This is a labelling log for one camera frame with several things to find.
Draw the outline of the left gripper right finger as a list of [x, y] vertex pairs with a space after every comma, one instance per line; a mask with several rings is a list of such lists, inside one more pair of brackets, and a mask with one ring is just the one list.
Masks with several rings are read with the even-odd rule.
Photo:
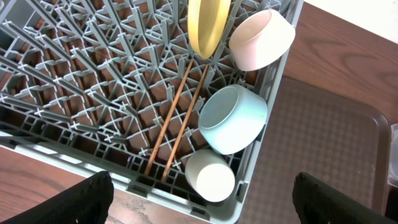
[[306, 172], [296, 175], [292, 200], [301, 223], [395, 223]]

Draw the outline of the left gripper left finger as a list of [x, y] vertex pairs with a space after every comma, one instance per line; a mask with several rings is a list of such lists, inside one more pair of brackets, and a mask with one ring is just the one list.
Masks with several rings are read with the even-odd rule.
[[104, 224], [113, 198], [111, 176], [109, 172], [101, 171], [3, 222]]

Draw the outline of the white cup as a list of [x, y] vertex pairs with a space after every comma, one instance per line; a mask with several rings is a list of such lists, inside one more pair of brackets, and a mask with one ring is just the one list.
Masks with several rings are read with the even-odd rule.
[[210, 149], [201, 149], [189, 157], [185, 177], [192, 189], [209, 202], [227, 199], [235, 185], [230, 166]]

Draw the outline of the light blue bowl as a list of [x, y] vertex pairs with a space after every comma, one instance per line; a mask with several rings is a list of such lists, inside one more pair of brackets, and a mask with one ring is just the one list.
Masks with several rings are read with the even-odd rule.
[[228, 85], [205, 103], [198, 127], [214, 151], [234, 154], [255, 140], [267, 114], [264, 98], [241, 85]]

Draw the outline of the pink bowl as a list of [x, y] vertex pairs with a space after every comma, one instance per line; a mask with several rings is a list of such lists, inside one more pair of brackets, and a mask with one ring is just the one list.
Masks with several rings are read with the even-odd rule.
[[229, 49], [236, 66], [259, 70], [281, 57], [295, 39], [295, 28], [278, 11], [266, 9], [245, 19], [234, 30]]

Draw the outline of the yellow round plate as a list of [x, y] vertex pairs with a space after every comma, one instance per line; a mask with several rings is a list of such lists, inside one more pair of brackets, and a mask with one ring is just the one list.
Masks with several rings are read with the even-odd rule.
[[189, 0], [188, 38], [193, 51], [210, 58], [221, 39], [231, 0]]

